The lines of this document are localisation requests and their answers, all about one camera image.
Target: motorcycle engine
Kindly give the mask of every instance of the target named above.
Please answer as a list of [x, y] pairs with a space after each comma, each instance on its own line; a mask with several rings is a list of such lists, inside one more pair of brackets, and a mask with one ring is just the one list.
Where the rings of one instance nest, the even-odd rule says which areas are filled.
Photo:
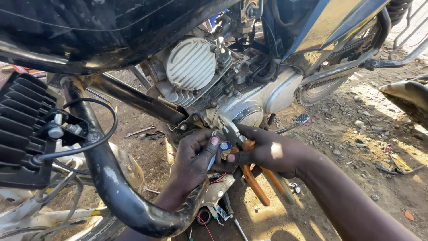
[[294, 101], [303, 78], [291, 67], [280, 66], [270, 81], [248, 83], [248, 75], [263, 58], [266, 56], [253, 48], [229, 50], [222, 37], [212, 40], [200, 25], [141, 67], [155, 82], [148, 95], [161, 96], [188, 114], [198, 114], [205, 125], [214, 128], [222, 115], [236, 124], [258, 126], [264, 116]]

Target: fuel tank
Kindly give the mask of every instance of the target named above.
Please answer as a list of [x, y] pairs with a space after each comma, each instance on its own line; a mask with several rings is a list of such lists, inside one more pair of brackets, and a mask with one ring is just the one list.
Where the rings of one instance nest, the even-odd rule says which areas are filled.
[[89, 75], [136, 65], [238, 0], [2, 0], [0, 61]]

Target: red wire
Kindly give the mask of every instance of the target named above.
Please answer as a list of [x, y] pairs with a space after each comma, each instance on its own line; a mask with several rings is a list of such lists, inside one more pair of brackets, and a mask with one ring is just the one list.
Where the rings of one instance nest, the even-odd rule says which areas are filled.
[[196, 217], [198, 217], [198, 218], [199, 218], [199, 219], [204, 223], [205, 228], [207, 228], [208, 233], [209, 233], [209, 234], [210, 234], [210, 236], [211, 236], [211, 239], [214, 241], [214, 238], [213, 238], [213, 236], [211, 235], [210, 230], [208, 229], [208, 227], [207, 227], [207, 225], [205, 224], [204, 220], [202, 220], [202, 218], [201, 218], [201, 217], [199, 217], [198, 215], [196, 215]]
[[223, 174], [223, 176], [221, 176], [219, 179], [217, 179], [217, 180], [215, 180], [215, 181], [210, 182], [210, 184], [213, 184], [213, 183], [215, 183], [215, 182], [220, 181], [224, 176], [226, 176], [226, 173], [224, 173], [224, 174]]

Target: motorcycle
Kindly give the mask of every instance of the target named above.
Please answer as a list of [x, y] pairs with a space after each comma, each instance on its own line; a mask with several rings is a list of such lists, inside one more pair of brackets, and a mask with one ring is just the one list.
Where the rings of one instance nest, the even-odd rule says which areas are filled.
[[[267, 116], [295, 99], [315, 105], [362, 68], [399, 68], [415, 59], [428, 39], [402, 60], [394, 53], [378, 59], [391, 27], [406, 13], [409, 22], [414, 16], [411, 6], [412, 0], [3, 1], [0, 61], [48, 75], [44, 83], [23, 69], [0, 85], [0, 195], [12, 205], [0, 214], [0, 239], [43, 240], [88, 217], [96, 218], [68, 240], [106, 240], [119, 220], [147, 236], [172, 237], [242, 175], [235, 169], [221, 183], [206, 179], [177, 212], [158, 208], [135, 190], [143, 181], [135, 160], [108, 142], [118, 125], [114, 109], [86, 98], [86, 89], [163, 121], [173, 146], [196, 129], [220, 127], [220, 116], [266, 128]], [[106, 73], [125, 68], [147, 93]], [[89, 102], [112, 113], [107, 134]], [[71, 185], [75, 200], [83, 185], [94, 186], [106, 207], [77, 209], [75, 201], [69, 211], [46, 208]]]

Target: engine crankcase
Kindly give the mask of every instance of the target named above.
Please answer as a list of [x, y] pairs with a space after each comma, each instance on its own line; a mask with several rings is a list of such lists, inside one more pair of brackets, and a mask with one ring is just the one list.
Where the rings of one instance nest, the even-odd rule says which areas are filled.
[[222, 96], [217, 101], [218, 108], [206, 110], [204, 120], [214, 128], [218, 117], [224, 116], [235, 124], [258, 127], [263, 117], [288, 107], [294, 101], [294, 92], [303, 76], [291, 67], [281, 66], [275, 81], [266, 84], [254, 83], [240, 90], [242, 97]]

